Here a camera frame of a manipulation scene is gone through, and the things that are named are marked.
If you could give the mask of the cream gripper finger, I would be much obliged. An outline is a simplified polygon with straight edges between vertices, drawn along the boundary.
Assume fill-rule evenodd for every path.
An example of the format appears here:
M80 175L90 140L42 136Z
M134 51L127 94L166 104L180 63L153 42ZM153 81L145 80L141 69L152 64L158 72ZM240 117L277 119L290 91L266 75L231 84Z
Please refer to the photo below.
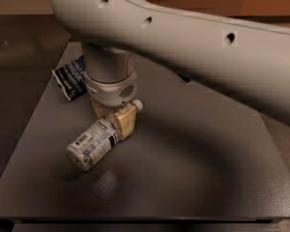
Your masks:
M93 106L95 115L98 119L100 119L102 116L112 111L111 107L104 106L98 103L97 101L95 101L93 98L90 98L90 101Z
M112 123L119 133L121 140L125 140L132 134L136 120L136 112L136 107L131 103L127 103L124 107L112 112Z

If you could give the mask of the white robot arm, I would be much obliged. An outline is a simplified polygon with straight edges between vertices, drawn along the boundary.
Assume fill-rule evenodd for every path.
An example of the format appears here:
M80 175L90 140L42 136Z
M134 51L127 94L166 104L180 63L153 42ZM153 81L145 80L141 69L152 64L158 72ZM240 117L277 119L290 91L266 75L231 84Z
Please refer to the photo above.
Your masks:
M290 127L290 28L145 0L52 0L52 8L83 41L138 54Z

